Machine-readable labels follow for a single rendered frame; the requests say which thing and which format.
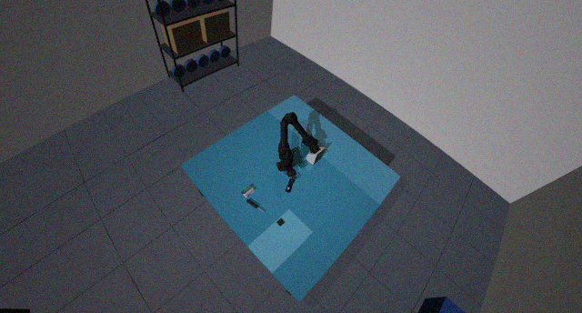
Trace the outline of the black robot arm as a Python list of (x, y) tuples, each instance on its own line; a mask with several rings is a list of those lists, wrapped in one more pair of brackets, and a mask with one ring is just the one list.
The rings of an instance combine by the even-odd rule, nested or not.
[[(282, 118), (282, 121), (280, 122), (281, 133), (280, 133), (280, 143), (278, 145), (278, 154), (279, 159), (281, 159), (281, 161), (276, 163), (278, 171), (280, 172), (287, 170), (288, 166), (290, 165), (290, 162), (293, 161), (295, 152), (290, 149), (290, 146), (287, 142), (288, 124), (293, 125), (296, 131), (300, 134), (300, 136), (303, 138), (302, 142), (304, 143), (304, 145), (309, 146), (310, 153), (315, 154), (320, 150), (320, 148), (317, 145), (318, 140), (310, 136), (305, 131), (305, 129), (299, 124), (299, 122), (297, 121), (296, 113), (291, 112), (285, 114), (285, 116)], [(282, 156), (283, 154), (286, 155)]]

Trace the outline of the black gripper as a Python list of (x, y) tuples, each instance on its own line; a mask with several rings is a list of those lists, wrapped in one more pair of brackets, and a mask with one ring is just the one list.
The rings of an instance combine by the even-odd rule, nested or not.
[(290, 165), (288, 166), (288, 168), (286, 170), (286, 173), (287, 173), (287, 176), (288, 177), (292, 177), (292, 176), (295, 176), (296, 175), (296, 171), (293, 169), (293, 167), (292, 167), (293, 164), (292, 163), (294, 163), (294, 161), (290, 162)]

